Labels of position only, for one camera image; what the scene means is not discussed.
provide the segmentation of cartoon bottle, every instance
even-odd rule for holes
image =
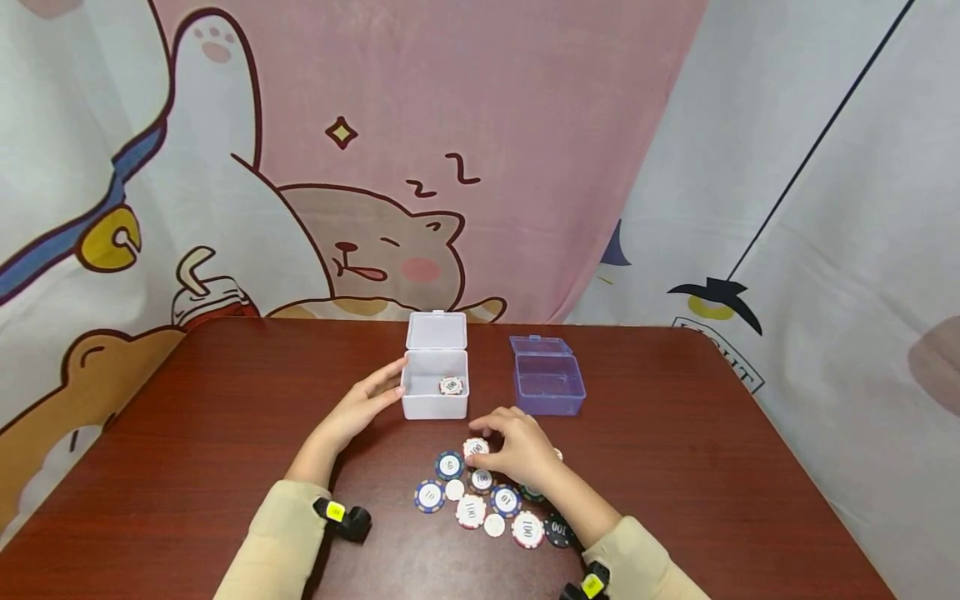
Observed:
[[[200,279],[196,270],[216,254],[198,246],[177,266],[177,281],[183,286],[173,301],[172,323],[187,331],[217,317],[259,317],[260,311],[232,277]]]

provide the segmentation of clear plastic box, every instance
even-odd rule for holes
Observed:
[[[400,374],[403,416],[409,420],[465,419],[470,395],[467,363],[467,315],[442,310],[410,315],[407,324],[407,366]],[[464,390],[440,393],[440,380],[460,377]]]
[[[528,415],[573,416],[587,397],[580,365],[560,338],[510,336],[516,406]]]

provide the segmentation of yellow bell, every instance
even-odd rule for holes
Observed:
[[[140,248],[136,216],[129,206],[120,205],[86,230],[77,257],[90,271],[113,273],[135,263]]]
[[[686,305],[690,307],[693,314],[699,315],[704,319],[714,319],[715,321],[726,321],[733,316],[733,309],[725,304],[706,303],[701,298],[691,296]]]

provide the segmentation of sparkle star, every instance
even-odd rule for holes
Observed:
[[[343,116],[337,117],[333,125],[326,128],[324,133],[340,147],[340,150],[346,150],[350,142],[359,135]]]

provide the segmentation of beige sleeve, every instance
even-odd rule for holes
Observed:
[[[278,481],[253,517],[214,600],[300,600],[317,561],[326,521],[313,502],[330,492]]]
[[[584,561],[610,570],[610,600],[709,600],[632,516],[588,548]]]

